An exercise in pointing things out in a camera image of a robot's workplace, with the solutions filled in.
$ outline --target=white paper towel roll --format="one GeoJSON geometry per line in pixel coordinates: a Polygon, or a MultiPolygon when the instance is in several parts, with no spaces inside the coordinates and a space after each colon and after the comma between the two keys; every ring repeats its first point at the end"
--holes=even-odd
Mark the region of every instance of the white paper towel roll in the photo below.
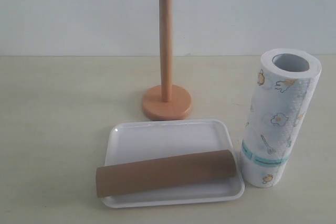
{"type": "Polygon", "coordinates": [[[262,55],[240,152],[250,184],[270,187],[280,181],[320,74],[320,61],[303,51],[262,55]]]}

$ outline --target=white wall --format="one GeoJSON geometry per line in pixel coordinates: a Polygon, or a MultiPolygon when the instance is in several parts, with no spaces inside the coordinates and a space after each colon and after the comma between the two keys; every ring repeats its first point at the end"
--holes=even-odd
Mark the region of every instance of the white wall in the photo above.
{"type": "MultiPolygon", "coordinates": [[[[0,55],[158,55],[158,0],[0,0],[0,55]]],[[[175,55],[336,54],[336,0],[174,0],[175,55]]]]}

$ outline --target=wooden paper towel holder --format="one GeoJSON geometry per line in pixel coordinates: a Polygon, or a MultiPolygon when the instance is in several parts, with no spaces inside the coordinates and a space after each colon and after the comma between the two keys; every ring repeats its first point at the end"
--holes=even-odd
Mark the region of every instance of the wooden paper towel holder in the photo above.
{"type": "Polygon", "coordinates": [[[159,0],[161,85],[142,98],[142,111],[153,121],[182,120],[192,110],[192,99],[184,88],[172,84],[172,0],[159,0]]]}

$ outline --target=table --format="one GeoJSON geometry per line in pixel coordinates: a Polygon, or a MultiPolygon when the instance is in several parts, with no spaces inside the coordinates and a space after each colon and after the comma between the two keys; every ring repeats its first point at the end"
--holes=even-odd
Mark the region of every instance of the table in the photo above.
{"type": "MultiPolygon", "coordinates": [[[[0,58],[0,223],[331,223],[336,219],[336,57],[322,75],[275,187],[246,185],[234,201],[132,209],[96,197],[113,126],[147,121],[144,91],[158,57],[0,58]]],[[[190,119],[223,121],[239,152],[260,56],[175,57],[173,82],[192,95],[190,119]]]]}

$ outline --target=white plastic tray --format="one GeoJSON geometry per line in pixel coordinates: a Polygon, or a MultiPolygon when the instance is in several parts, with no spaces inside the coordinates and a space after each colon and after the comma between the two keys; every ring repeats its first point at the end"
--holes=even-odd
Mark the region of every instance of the white plastic tray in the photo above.
{"type": "Polygon", "coordinates": [[[218,120],[123,123],[110,133],[105,165],[199,152],[230,150],[237,175],[205,184],[156,189],[102,198],[111,208],[192,204],[239,198],[245,189],[226,126],[218,120]]]}

